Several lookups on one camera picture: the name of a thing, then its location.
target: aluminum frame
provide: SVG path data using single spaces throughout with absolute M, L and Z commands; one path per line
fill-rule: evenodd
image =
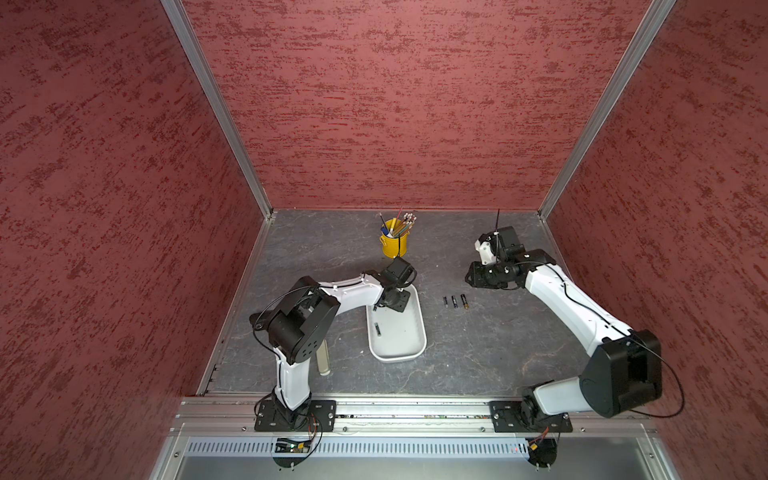
M 168 19 L 170 19 L 170 24 L 174 27 L 181 46 L 184 48 L 184 53 L 187 54 L 197 80 L 200 82 L 200 86 L 210 102 L 210 107 L 214 110 L 216 119 L 219 121 L 221 130 L 224 132 L 230 148 L 232 148 L 237 163 L 243 171 L 243 176 L 245 176 L 246 182 L 248 182 L 253 197 L 259 204 L 264 218 L 269 219 L 273 212 L 272 205 L 269 199 L 266 198 L 266 191 L 264 191 L 264 187 L 261 181 L 259 181 L 256 169 L 253 168 L 250 155 L 245 148 L 243 139 L 240 137 L 240 132 L 237 131 L 237 126 L 232 118 L 230 109 L 227 107 L 221 90 L 219 90 L 214 73 L 210 70 L 208 61 L 205 59 L 200 42 L 197 41 L 197 36 L 192 29 L 192 23 L 189 16 L 187 16 L 187 11 L 184 10 L 181 0 L 161 0 L 161 3 L 163 8 L 165 8 Z
M 614 70 L 608 85 L 606 85 L 603 94 L 598 100 L 598 104 L 592 111 L 584 130 L 581 132 L 576 145 L 574 145 L 571 154 L 568 155 L 562 170 L 547 193 L 547 197 L 541 203 L 539 216 L 546 221 L 552 213 L 555 204 L 565 191 L 568 182 L 571 181 L 576 169 L 597 137 L 600 129 L 603 127 L 608 115 L 613 110 L 624 88 L 627 87 L 637 66 L 648 51 L 651 42 L 656 38 L 664 20 L 667 19 L 676 0 L 653 0 L 645 12 L 643 19 L 638 25 L 632 40 L 630 40 L 627 50 L 621 57 L 619 64 Z
M 259 263 L 261 253 L 266 245 L 267 237 L 269 236 L 270 228 L 275 222 L 275 215 L 270 218 L 265 218 L 259 229 L 259 234 L 256 237 L 256 242 L 253 244 L 253 249 L 250 251 L 248 257 L 248 263 L 246 263 L 243 275 L 240 277 L 240 282 L 237 284 L 237 290 L 235 290 L 234 297 L 232 297 L 232 303 L 227 311 L 227 316 L 224 318 L 224 323 L 221 325 L 219 336 L 216 338 L 214 344 L 214 350 L 210 354 L 208 364 L 203 371 L 203 377 L 200 379 L 200 384 L 197 387 L 197 395 L 205 395 L 208 392 L 208 386 L 210 382 L 214 381 L 216 374 L 216 367 L 221 363 L 221 359 L 224 352 L 227 351 L 227 344 L 232 336 L 232 328 L 234 327 L 237 317 L 240 315 L 240 311 L 243 309 L 243 301 L 245 300 L 245 292 L 248 290 L 248 283 L 253 277 L 253 271 L 256 269 L 256 265 Z
M 196 437 L 272 437 L 255 432 L 254 407 L 263 395 L 231 394 L 187 397 L 179 407 L 153 480 L 176 478 L 187 444 Z M 337 401 L 336 423 L 327 438 L 361 436 L 375 438 L 510 439 L 530 433 L 495 433 L 488 402 L 505 400 L 467 396 L 365 396 L 316 395 Z M 679 480 L 664 448 L 654 420 L 624 413 L 612 419 L 598 414 L 571 415 L 574 431 L 563 437 L 634 438 L 648 471 L 657 480 Z
M 560 268 L 563 269 L 565 274 L 568 275 L 568 278 L 573 280 L 574 277 L 571 276 L 571 271 L 568 269 L 568 265 L 565 264 L 563 253 L 560 251 L 558 243 L 554 240 L 554 235 L 552 234 L 552 230 L 549 230 L 547 221 L 541 217 L 539 217 L 539 220 L 541 221 L 541 226 L 544 228 L 544 235 L 547 237 L 547 240 L 549 240 L 549 244 L 552 245 L 552 256 L 557 260 L 558 265 L 560 265 Z

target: gray marble floor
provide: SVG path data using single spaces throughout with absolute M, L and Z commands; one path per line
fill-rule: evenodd
M 514 396 L 524 386 L 577 375 L 588 357 L 542 301 L 526 290 L 473 289 L 464 283 L 479 260 L 474 242 L 493 230 L 495 212 L 417 212 L 403 257 L 419 272 L 427 349 L 409 362 L 381 363 L 368 348 L 365 309 L 336 317 L 326 336 L 331 374 L 310 369 L 317 393 Z M 344 280 L 389 264 L 379 243 L 378 212 L 281 210 L 270 230 L 217 377 L 218 392 L 267 392 L 273 355 L 251 336 L 248 316 L 304 275 Z M 551 251 L 535 214 L 502 214 L 529 248 Z M 445 308 L 443 296 L 464 293 L 470 309 Z M 266 334 L 260 333 L 266 342 Z

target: robotic arm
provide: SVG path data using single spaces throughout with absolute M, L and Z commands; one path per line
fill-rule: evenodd
M 523 392 L 518 424 L 531 430 L 556 415 L 594 410 L 610 418 L 661 397 L 660 343 L 635 332 L 575 286 L 543 250 L 526 250 L 515 229 L 487 233 L 465 281 L 478 288 L 509 289 L 510 283 L 540 298 L 576 336 L 591 357 L 578 377 L 546 382 Z
M 306 416 L 310 403 L 309 360 L 334 317 L 368 305 L 402 312 L 411 296 L 403 289 L 414 279 L 415 270 L 401 257 L 381 272 L 371 270 L 341 282 L 317 283 L 305 276 L 274 310 L 250 316 L 254 330 L 269 334 L 277 361 L 275 408 L 288 427 L 295 429 Z

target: black antenna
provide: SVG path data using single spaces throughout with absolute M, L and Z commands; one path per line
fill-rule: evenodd
M 496 258 L 498 258 L 498 215 L 501 212 L 502 212 L 501 208 L 496 210 L 496 230 L 494 230 L 494 234 L 496 235 Z

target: wire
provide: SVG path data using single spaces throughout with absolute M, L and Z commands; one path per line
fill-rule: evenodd
M 304 457 L 304 460 L 307 460 L 314 452 L 316 452 L 317 449 L 320 447 L 320 443 L 323 441 L 323 424 L 320 423 L 320 420 L 318 420 L 317 417 L 315 417 L 314 413 L 310 413 L 310 415 L 312 416 L 313 419 L 315 419 L 315 421 L 314 421 L 314 424 L 315 424 L 315 436 L 317 436 L 317 427 L 318 426 L 320 427 L 320 438 L 317 440 L 317 444 L 315 444 L 315 437 L 314 436 L 312 437 L 312 445 L 314 445 L 315 448 L 310 450 L 310 452 L 306 454 L 306 457 Z
M 534 444 L 534 443 L 536 443 L 536 442 L 538 442 L 540 440 L 544 440 L 544 437 L 546 437 L 548 433 L 549 433 L 549 427 L 547 427 L 541 435 L 539 435 L 535 439 L 533 439 L 530 442 L 528 442 L 528 444 L 532 445 L 532 444 Z
M 672 365 L 667 363 L 667 360 L 661 358 L 656 352 L 654 352 L 653 350 L 649 349 L 645 345 L 641 345 L 640 343 L 637 343 L 637 344 L 640 345 L 641 347 L 645 348 L 647 351 L 653 353 L 659 360 L 664 362 L 664 365 L 666 365 L 669 368 L 669 370 L 672 372 L 672 375 L 674 376 L 674 381 L 677 382 L 677 388 L 680 390 L 680 408 L 678 408 L 675 413 L 671 413 L 669 415 L 654 415 L 653 413 L 639 412 L 637 410 L 632 410 L 632 409 L 630 409 L 629 411 L 633 412 L 633 413 L 639 413 L 641 415 L 647 415 L 647 416 L 653 417 L 655 419 L 671 419 L 672 417 L 678 416 L 679 414 L 681 414 L 683 412 L 683 409 L 685 408 L 685 391 L 683 391 L 683 384 L 682 384 L 682 382 L 680 382 L 680 377 L 677 376 L 677 372 L 674 371 L 674 369 L 672 368 Z
M 417 272 L 416 270 L 413 270 L 413 280 L 411 280 L 410 282 L 406 282 L 405 284 L 403 284 L 403 286 L 398 286 L 397 288 L 408 288 L 413 284 L 413 282 L 416 281 L 416 277 L 418 275 L 419 275 L 419 272 Z
M 645 346 L 645 345 L 643 345 L 642 343 L 640 343 L 640 342 L 638 342 L 637 340 L 633 339 L 633 338 L 632 338 L 632 336 L 631 336 L 629 333 L 624 333 L 624 332 L 622 332 L 621 330 L 619 330 L 618 328 L 616 328 L 616 327 L 615 327 L 615 326 L 614 326 L 614 325 L 613 325 L 611 322 L 607 321 L 607 320 L 606 320 L 606 319 L 605 319 L 605 318 L 604 318 L 604 317 L 603 317 L 603 316 L 602 316 L 600 313 L 596 312 L 594 309 L 592 309 L 592 308 L 590 308 L 589 306 L 586 306 L 586 305 L 584 305 L 583 303 L 581 303 L 581 302 L 579 302 L 579 301 L 577 301 L 577 300 L 574 300 L 573 298 L 571 298 L 571 296 L 570 296 L 570 295 L 568 295 L 568 286 L 567 286 L 567 284 L 566 284 L 565 280 L 563 279 L 562 275 L 561 275 L 560 273 L 558 273 L 558 271 L 557 271 L 557 270 L 555 270 L 554 268 L 552 268 L 552 266 L 551 266 L 549 263 L 544 263 L 544 262 L 537 262 L 537 261 L 529 260 L 529 261 L 525 261 L 525 262 L 517 262 L 517 263 L 515 263 L 514 265 L 521 265 L 521 264 L 523 264 L 523 263 L 534 263 L 534 264 L 537 264 L 537 265 L 544 265 L 544 266 L 548 267 L 550 270 L 552 270 L 552 271 L 554 272 L 554 274 L 555 274 L 555 275 L 557 275 L 557 276 L 558 276 L 558 278 L 560 279 L 560 281 L 563 283 L 563 293 L 565 293 L 565 296 L 566 296 L 566 297 L 567 297 L 567 298 L 568 298 L 568 299 L 569 299 L 571 302 L 573 302 L 573 303 L 576 303 L 576 304 L 577 304 L 577 305 L 579 305 L 579 306 L 583 306 L 585 309 L 587 309 L 587 310 L 589 310 L 590 312 L 592 312 L 592 313 L 594 313 L 595 315 L 597 315 L 597 316 L 598 316 L 598 318 L 599 318 L 599 319 L 601 319 L 601 320 L 603 320 L 603 321 L 604 321 L 606 324 L 608 324 L 608 326 L 609 326 L 610 328 L 612 328 L 612 329 L 616 330 L 616 331 L 617 331 L 617 332 L 619 332 L 621 335 L 623 335 L 623 336 L 626 336 L 626 337 L 627 337 L 627 339 L 628 339 L 630 342 L 632 342 L 632 343 L 634 343 L 635 345 L 638 345 L 638 346 L 640 346 L 640 347 L 642 347 L 642 348 L 646 349 L 648 352 L 650 352 L 650 353 L 654 354 L 654 356 L 656 356 L 656 357 L 657 357 L 659 360 L 661 360 L 661 362 L 662 362 L 664 365 L 666 365 L 666 366 L 667 366 L 667 368 L 669 368 L 669 370 L 672 372 L 672 376 L 674 377 L 674 380 L 675 380 L 675 382 L 677 383 L 677 388 L 680 390 L 680 407 L 677 409 L 677 411 L 676 411 L 675 413 L 671 413 L 671 414 L 669 414 L 669 415 L 654 415 L 654 414 L 652 414 L 652 413 L 639 412 L 639 411 L 637 411 L 637 410 L 628 409 L 628 411 L 629 411 L 629 412 L 632 412 L 632 413 L 639 413 L 639 414 L 641 414 L 641 415 L 647 415 L 647 416 L 649 416 L 649 417 L 652 417 L 652 418 L 655 418 L 655 419 L 671 419 L 672 417 L 676 417 L 676 416 L 678 416 L 679 414 L 681 414 L 681 413 L 683 412 L 683 410 L 685 409 L 685 391 L 683 390 L 683 383 L 680 381 L 680 377 L 678 377 L 678 376 L 677 376 L 677 372 L 675 372 L 675 369 L 674 369 L 674 368 L 672 368 L 672 365 L 670 365 L 670 364 L 667 362 L 667 360 L 665 360 L 665 359 L 661 358 L 661 356 L 660 356 L 658 353 L 654 352 L 653 350 L 649 349 L 648 347 L 646 347 L 646 346 Z
M 261 340 L 259 340 L 259 337 L 257 337 L 257 336 L 256 336 L 256 325 L 258 325 L 258 324 L 259 324 L 259 320 L 261 320 L 261 316 L 262 316 L 264 313 L 266 313 L 266 312 L 267 312 L 267 311 L 270 309 L 270 307 L 271 307 L 272 305 L 274 305 L 275 303 L 277 303 L 277 302 L 281 301 L 281 300 L 282 300 L 282 299 L 283 299 L 283 298 L 284 298 L 286 295 L 288 295 L 288 294 L 290 294 L 290 293 L 293 293 L 293 292 L 298 292 L 299 290 L 303 290 L 303 289 L 305 289 L 305 288 L 310 288 L 310 287 L 308 287 L 308 286 L 300 286 L 299 288 L 294 288 L 293 290 L 289 290 L 289 291 L 285 292 L 283 295 L 280 295 L 280 296 L 278 296 L 276 299 L 274 299 L 274 300 L 272 300 L 271 302 L 269 302 L 269 303 L 266 305 L 266 308 L 265 308 L 264 310 L 262 310 L 262 311 L 261 311 L 261 313 L 259 313 L 259 316 L 258 316 L 258 317 L 256 317 L 256 321 L 255 321 L 255 322 L 253 322 L 253 325 L 251 325 L 251 330 L 252 330 L 252 332 L 253 332 L 253 338 L 254 338 L 254 339 L 256 339 L 256 341 L 259 343 L 259 345 L 261 345 L 261 346 L 262 346 L 262 347 L 264 347 L 265 349 L 269 350 L 269 352 L 270 352 L 270 353 L 272 353 L 272 354 L 273 354 L 274 356 L 276 356 L 277 358 L 280 358 L 280 356 L 279 356 L 279 355 L 277 355 L 277 352 L 275 352 L 275 351 L 274 351 L 273 349 L 271 349 L 270 347 L 268 347 L 268 346 L 264 345 L 264 343 L 263 343 Z

